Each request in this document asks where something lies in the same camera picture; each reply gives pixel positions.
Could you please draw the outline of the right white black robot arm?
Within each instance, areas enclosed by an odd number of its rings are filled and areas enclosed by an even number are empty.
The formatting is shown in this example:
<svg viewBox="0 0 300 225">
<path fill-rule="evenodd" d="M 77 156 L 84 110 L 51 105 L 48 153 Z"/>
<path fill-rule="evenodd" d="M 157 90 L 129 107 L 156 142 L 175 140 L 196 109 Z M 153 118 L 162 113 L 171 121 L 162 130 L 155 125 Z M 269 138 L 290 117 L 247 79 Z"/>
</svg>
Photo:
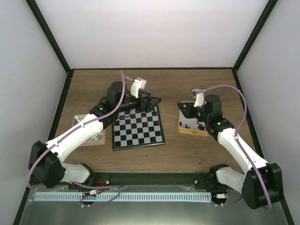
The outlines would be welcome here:
<svg viewBox="0 0 300 225">
<path fill-rule="evenodd" d="M 237 172 L 227 165 L 212 167 L 208 177 L 212 188 L 222 185 L 233 188 L 251 209 L 268 207 L 283 199 L 281 168 L 260 157 L 241 138 L 234 125 L 223 117 L 218 95 L 198 94 L 195 102 L 181 101 L 177 106 L 185 118 L 203 122 L 207 132 L 233 156 L 243 171 Z"/>
</svg>

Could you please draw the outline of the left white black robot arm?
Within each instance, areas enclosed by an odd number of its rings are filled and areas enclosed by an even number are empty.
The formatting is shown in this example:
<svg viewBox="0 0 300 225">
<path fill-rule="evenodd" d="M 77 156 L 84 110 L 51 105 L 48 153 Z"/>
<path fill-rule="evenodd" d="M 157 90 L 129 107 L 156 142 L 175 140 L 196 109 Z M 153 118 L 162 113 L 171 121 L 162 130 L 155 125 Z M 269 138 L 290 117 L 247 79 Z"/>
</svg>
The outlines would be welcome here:
<svg viewBox="0 0 300 225">
<path fill-rule="evenodd" d="M 144 92 L 145 84 L 145 81 L 135 79 L 128 90 L 125 82 L 113 82 L 106 96 L 79 123 L 46 143 L 35 142 L 31 148 L 28 176 L 34 176 L 47 188 L 62 182 L 79 184 L 85 189 L 93 188 L 96 178 L 87 165 L 66 164 L 64 161 L 82 143 L 112 125 L 120 112 L 153 111 L 161 98 Z"/>
</svg>

